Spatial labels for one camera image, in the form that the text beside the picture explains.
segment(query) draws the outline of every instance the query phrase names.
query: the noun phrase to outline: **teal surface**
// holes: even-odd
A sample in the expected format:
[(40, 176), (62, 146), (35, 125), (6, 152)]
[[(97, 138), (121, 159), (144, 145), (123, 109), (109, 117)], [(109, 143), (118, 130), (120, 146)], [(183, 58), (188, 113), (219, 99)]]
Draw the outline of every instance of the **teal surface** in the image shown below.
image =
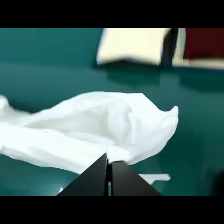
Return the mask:
[[(179, 107), (175, 135), (133, 169), (168, 173), (163, 195), (210, 195), (224, 170), (224, 72), (150, 66), (97, 67), (102, 29), (0, 29), (0, 94), (37, 112), (90, 91), (143, 92), (161, 110)], [(77, 177), (0, 155), (0, 195), (56, 195)]]

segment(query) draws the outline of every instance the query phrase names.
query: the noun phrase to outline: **black object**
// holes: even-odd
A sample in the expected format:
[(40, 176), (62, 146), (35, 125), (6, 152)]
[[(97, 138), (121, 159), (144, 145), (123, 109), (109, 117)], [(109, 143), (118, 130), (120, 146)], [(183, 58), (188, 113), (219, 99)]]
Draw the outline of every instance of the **black object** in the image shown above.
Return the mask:
[(108, 164), (104, 154), (58, 196), (161, 196), (125, 162)]

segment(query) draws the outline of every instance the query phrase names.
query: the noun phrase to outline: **crumpled white fabric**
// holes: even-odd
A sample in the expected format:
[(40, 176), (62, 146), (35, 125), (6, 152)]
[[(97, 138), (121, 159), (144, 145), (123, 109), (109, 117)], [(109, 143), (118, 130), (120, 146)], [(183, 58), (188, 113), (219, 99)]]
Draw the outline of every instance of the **crumpled white fabric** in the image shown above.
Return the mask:
[(159, 153), (177, 123), (178, 107), (161, 111), (142, 93), (85, 93), (34, 114), (1, 96), (0, 153), (81, 174), (104, 153), (128, 164)]

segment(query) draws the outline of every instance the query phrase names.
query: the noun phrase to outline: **red cloth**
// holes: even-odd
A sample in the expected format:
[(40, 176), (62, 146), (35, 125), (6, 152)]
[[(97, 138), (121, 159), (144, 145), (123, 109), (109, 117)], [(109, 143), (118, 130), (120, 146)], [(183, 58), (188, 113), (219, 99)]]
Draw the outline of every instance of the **red cloth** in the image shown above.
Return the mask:
[(224, 28), (186, 28), (185, 59), (224, 57)]

